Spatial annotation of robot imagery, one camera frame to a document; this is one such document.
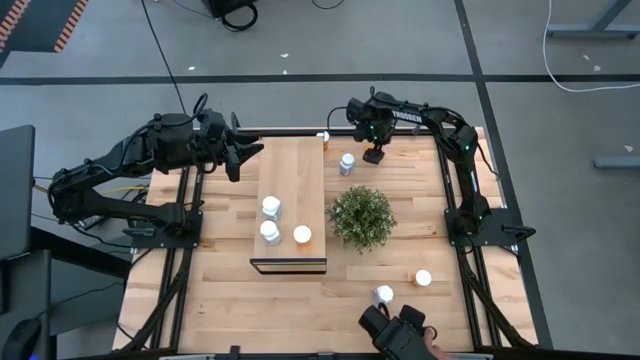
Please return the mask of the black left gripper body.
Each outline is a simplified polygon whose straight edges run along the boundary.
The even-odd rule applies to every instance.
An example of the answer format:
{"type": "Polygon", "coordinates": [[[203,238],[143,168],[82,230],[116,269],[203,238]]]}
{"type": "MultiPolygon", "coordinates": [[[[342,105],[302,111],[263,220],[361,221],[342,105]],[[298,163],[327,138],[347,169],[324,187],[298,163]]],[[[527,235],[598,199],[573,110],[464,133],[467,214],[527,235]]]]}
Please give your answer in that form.
{"type": "Polygon", "coordinates": [[[241,166],[245,162],[242,152],[242,142],[238,139],[238,129],[241,127],[234,112],[231,113],[231,125],[228,125],[224,115],[211,108],[205,109],[199,116],[200,136],[197,144],[197,167],[204,168],[208,163],[212,167],[224,164],[241,166]]]}

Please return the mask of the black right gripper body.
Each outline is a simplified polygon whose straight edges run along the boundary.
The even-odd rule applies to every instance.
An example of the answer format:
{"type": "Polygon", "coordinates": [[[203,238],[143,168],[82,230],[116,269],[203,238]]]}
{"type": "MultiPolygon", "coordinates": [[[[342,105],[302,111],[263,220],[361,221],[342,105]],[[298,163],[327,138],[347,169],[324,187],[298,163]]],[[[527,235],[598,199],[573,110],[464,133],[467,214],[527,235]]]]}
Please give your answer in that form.
{"type": "Polygon", "coordinates": [[[394,120],[361,121],[355,126],[353,138],[356,142],[367,141],[382,147],[391,142],[394,131],[394,120]]]}

